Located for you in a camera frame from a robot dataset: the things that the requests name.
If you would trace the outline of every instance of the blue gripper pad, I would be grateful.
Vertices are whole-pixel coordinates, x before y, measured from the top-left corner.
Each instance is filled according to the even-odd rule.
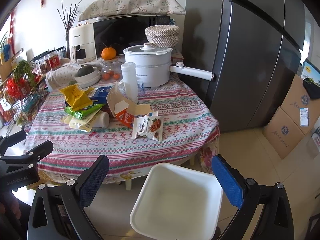
[[[79,206],[81,209],[90,206],[108,171],[109,159],[107,156],[100,155],[92,166],[79,176],[77,182],[81,183],[78,188]]]
[[[212,158],[211,167],[213,174],[218,179],[231,205],[240,209],[244,201],[243,189],[220,158],[222,157],[218,155]]]

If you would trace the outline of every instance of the white bowl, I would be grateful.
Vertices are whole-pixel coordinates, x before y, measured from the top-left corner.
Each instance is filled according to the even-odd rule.
[[[88,80],[86,82],[83,82],[83,83],[77,83],[77,85],[81,88],[87,88],[87,87],[90,87],[92,85],[94,85],[95,83],[99,82],[100,80],[100,77],[101,77],[101,72],[98,71],[98,75],[96,77],[94,77],[93,79],[91,80]]]
[[[94,71],[91,72],[88,75],[82,76],[82,77],[76,77],[76,75],[74,76],[74,79],[76,80],[77,83],[84,83],[84,82],[88,82],[89,80],[94,79],[95,77],[98,76],[98,69],[96,67],[93,67]]]
[[[147,176],[130,224],[157,240],[211,240],[221,201],[222,187],[214,175],[159,163]]]

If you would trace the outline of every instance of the lid knob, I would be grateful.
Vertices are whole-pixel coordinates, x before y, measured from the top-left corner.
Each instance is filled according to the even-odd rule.
[[[143,45],[144,45],[144,46],[143,46],[142,48],[140,48],[140,49],[150,50],[150,49],[154,49],[154,48],[155,48],[154,46],[151,45],[150,42],[145,42],[145,43],[143,43]]]

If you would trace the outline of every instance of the patterned tablecloth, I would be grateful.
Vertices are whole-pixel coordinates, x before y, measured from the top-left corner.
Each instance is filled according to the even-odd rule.
[[[53,142],[53,152],[39,162],[40,182],[64,183],[89,168],[101,154],[108,156],[110,170],[104,183],[147,175],[160,162],[182,164],[200,151],[201,164],[210,172],[212,155],[218,151],[218,121],[199,97],[177,76],[167,84],[146,89],[139,103],[148,103],[164,116],[161,143],[131,139],[132,130],[115,118],[108,128],[94,128],[90,133],[70,128],[60,120],[64,96],[55,90],[42,105],[27,136],[25,151]]]

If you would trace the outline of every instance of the white bottle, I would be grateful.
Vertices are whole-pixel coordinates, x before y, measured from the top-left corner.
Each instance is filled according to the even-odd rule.
[[[136,64],[127,62],[121,65],[122,78],[124,82],[125,93],[134,103],[138,103],[138,82],[136,74]]]

